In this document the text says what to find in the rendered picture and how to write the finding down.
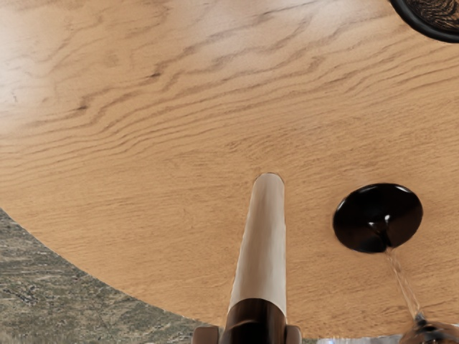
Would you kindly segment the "clear wine glass, black foot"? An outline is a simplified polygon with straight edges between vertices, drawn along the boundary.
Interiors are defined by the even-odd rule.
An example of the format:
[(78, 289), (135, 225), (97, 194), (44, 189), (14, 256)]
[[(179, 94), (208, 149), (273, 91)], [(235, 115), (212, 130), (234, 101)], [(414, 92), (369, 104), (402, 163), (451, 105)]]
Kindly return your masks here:
[(398, 344), (459, 344), (459, 326), (426, 318), (396, 257), (395, 249), (416, 234), (423, 214), (413, 191), (396, 183), (374, 183), (352, 191), (339, 203), (333, 230), (350, 250), (386, 255), (412, 318), (412, 327)]

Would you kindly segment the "cream cylinder with black end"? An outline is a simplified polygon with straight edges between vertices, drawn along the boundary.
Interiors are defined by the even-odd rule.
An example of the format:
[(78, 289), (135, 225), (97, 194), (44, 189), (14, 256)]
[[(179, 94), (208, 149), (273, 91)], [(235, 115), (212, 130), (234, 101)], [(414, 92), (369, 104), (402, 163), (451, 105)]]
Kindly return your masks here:
[(274, 173), (253, 184), (221, 344), (285, 344), (285, 187)]

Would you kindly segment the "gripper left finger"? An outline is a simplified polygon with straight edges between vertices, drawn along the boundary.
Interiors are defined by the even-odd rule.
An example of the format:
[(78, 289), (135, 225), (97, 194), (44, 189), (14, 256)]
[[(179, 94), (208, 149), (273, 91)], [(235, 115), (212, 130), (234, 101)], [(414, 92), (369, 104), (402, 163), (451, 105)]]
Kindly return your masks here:
[(217, 326), (199, 326), (194, 329), (191, 344), (219, 344)]

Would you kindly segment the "dark round bowl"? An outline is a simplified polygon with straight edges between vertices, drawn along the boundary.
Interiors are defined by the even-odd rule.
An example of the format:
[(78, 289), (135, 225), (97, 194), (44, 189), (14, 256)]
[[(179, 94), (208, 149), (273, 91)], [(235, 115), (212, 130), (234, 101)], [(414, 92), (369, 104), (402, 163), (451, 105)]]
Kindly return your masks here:
[(388, 0), (399, 17), (420, 34), (459, 44), (459, 0)]

